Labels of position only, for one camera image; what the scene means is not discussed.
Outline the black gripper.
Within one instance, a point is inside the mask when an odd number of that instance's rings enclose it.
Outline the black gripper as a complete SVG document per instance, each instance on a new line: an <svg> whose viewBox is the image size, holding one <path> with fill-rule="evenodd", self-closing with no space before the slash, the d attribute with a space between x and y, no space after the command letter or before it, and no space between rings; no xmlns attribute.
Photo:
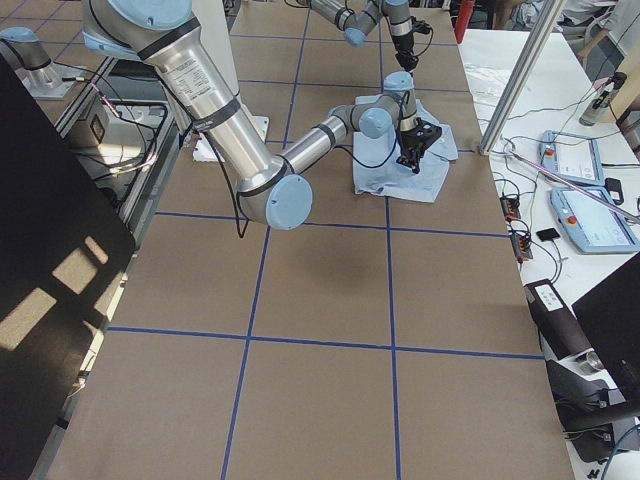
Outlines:
<svg viewBox="0 0 640 480"><path fill-rule="evenodd" d="M409 166L414 174L420 173L420 161L429 147L431 136L424 131L400 134L400 156L397 163Z"/></svg>
<svg viewBox="0 0 640 480"><path fill-rule="evenodd" d="M402 63L402 68L412 73L419 63L419 58L414 53L414 35L412 31L402 35L391 35L394 47L395 58L398 63Z"/></svg>

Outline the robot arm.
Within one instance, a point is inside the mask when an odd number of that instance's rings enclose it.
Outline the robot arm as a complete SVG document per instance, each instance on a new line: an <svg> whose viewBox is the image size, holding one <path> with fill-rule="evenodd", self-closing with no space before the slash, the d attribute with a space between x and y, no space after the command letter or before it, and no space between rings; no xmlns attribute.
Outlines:
<svg viewBox="0 0 640 480"><path fill-rule="evenodd" d="M301 0L286 1L286 4L319 14L341 31L352 46L362 45L369 33L385 19L396 50L395 58L409 73L419 63L419 55L414 52L414 34L431 32L428 24L411 14L408 1L366 1L360 11L350 8L346 1Z"/></svg>
<svg viewBox="0 0 640 480"><path fill-rule="evenodd" d="M313 192L302 177L348 134L378 138L394 134L391 147L400 165L419 173L439 127L417 113L412 72L419 62L414 36L431 27L416 19L406 1L369 1L361 11L338 1L298 1L361 44L381 20L388 24L401 71L387 78L373 102L342 105L280 154L269 151L238 95L224 80L201 43L201 24L189 1L85 1L85 45L106 56L153 67L190 118L193 128L219 151L237 175L230 191L234 208L247 219L290 230L310 214Z"/></svg>

